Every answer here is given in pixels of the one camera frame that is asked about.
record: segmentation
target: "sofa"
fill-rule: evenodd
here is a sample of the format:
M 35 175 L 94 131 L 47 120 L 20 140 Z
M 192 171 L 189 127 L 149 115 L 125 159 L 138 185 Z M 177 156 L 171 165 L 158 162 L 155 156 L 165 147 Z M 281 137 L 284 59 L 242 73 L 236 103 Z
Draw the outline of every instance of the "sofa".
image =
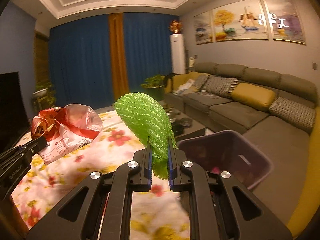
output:
M 288 226 L 294 237 L 298 236 L 320 205 L 320 108 L 316 86 L 292 75 L 244 65 L 209 62 L 198 63 L 194 69 L 168 81 L 164 101 L 214 132 L 239 132 L 269 157 L 274 170 L 253 193 Z M 313 129 L 300 129 L 268 110 L 260 111 L 234 101 L 233 96 L 172 93 L 179 85 L 202 74 L 237 78 L 238 86 L 252 84 L 273 91 L 276 97 L 315 109 Z

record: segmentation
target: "painting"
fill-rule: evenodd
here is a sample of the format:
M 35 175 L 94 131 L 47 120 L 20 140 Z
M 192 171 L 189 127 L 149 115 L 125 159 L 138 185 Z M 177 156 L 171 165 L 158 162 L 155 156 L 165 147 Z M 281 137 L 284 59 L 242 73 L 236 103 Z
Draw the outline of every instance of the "painting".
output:
M 212 10 L 216 41 L 267 40 L 260 0 L 242 0 Z
M 196 45 L 213 42 L 211 26 L 211 12 L 205 12 L 194 16 L 194 28 L 196 32 Z
M 306 44 L 302 24 L 293 0 L 264 0 L 272 38 Z

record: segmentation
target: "gray sofa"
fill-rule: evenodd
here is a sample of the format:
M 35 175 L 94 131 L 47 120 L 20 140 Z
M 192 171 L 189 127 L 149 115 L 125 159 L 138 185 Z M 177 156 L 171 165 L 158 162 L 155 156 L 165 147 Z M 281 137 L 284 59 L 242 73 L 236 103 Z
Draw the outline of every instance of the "gray sofa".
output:
M 244 65 L 198 63 L 195 71 L 238 78 L 273 90 L 277 96 L 314 108 L 316 86 L 304 79 Z M 229 98 L 210 98 L 200 93 L 164 95 L 164 101 L 202 123 L 210 130 L 235 130 L 246 137 L 274 164 L 274 171 L 254 189 L 284 223 L 296 208 L 308 164 L 309 134 L 268 112 L 258 111 Z

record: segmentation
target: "television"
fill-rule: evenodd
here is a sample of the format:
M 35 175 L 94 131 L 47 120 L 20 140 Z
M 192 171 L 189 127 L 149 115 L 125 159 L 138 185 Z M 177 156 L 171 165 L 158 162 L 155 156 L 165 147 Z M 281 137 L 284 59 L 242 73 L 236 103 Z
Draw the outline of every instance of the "television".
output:
M 0 153 L 12 148 L 29 129 L 19 73 L 0 74 Z

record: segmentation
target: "metal screw cap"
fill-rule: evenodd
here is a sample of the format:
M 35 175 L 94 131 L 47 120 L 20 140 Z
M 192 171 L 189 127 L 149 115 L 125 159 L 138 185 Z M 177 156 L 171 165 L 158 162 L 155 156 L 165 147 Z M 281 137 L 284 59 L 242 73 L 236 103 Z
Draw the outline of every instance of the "metal screw cap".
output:
M 183 166 L 187 167 L 187 168 L 190 168 L 192 167 L 193 163 L 191 161 L 184 161 L 182 163 Z
M 223 172 L 221 172 L 221 177 L 223 177 L 225 179 L 229 179 L 231 177 L 231 174 L 229 171 L 223 171 Z
M 94 172 L 92 172 L 92 173 L 90 174 L 90 177 L 91 177 L 92 179 L 98 179 L 98 178 L 100 178 L 100 172 L 94 171 Z
M 128 166 L 129 166 L 130 168 L 135 168 L 135 167 L 138 166 L 138 163 L 137 163 L 136 161 L 131 161 L 131 162 L 128 163 Z

